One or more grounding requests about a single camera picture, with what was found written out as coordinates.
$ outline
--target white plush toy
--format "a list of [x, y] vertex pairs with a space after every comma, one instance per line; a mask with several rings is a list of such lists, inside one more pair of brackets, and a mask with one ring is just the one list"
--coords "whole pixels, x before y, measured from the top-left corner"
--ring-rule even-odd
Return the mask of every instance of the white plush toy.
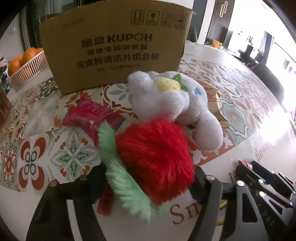
[[137, 71], [129, 75], [128, 83], [132, 109], [140, 122], [166, 118], [191, 124], [196, 126], [194, 141], [200, 150], [222, 145], [222, 128], [207, 107], [206, 91], [192, 78], [174, 71]]

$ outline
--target gold door handle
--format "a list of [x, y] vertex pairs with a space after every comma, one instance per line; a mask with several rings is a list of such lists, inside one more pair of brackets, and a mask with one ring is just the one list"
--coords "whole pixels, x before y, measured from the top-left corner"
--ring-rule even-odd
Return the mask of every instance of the gold door handle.
[[220, 17], [223, 17], [223, 14], [224, 14], [223, 8], [224, 8], [224, 4], [221, 5], [220, 14], [219, 14]]
[[224, 11], [223, 11], [223, 13], [226, 13], [226, 11], [227, 11], [227, 7], [228, 7], [228, 2], [225, 1], [225, 2], [224, 2]]

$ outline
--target white plastic basket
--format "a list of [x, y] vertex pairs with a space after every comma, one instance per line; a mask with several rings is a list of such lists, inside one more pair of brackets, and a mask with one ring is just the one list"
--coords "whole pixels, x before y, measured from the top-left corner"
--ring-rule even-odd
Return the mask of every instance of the white plastic basket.
[[46, 66], [47, 60], [43, 50], [25, 63], [12, 76], [9, 76], [8, 83], [14, 90], [18, 90], [39, 74]]

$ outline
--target metal bolt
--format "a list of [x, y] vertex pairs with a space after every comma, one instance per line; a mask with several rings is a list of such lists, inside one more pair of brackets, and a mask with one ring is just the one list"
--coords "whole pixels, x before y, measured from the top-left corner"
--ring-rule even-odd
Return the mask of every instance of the metal bolt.
[[213, 175], [206, 175], [205, 178], [208, 180], [208, 181], [213, 181], [215, 180], [215, 177]]
[[86, 175], [86, 174], [81, 175], [81, 176], [79, 177], [79, 180], [80, 180], [80, 181], [85, 181], [85, 180], [87, 180], [87, 175]]
[[58, 184], [58, 183], [57, 183], [56, 180], [53, 180], [53, 181], [51, 181], [51, 182], [49, 183], [49, 185], [50, 185], [51, 187], [55, 187], [57, 184]]
[[241, 180], [238, 180], [237, 185], [239, 185], [240, 187], [243, 187], [245, 185], [245, 183]]

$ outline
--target red fluffy ball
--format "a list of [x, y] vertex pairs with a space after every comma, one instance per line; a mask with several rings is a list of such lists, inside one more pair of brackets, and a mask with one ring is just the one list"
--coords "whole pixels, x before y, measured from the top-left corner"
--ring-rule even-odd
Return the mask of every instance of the red fluffy ball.
[[173, 122], [132, 124], [116, 137], [116, 145], [128, 172], [156, 204], [175, 198], [193, 183], [188, 137]]

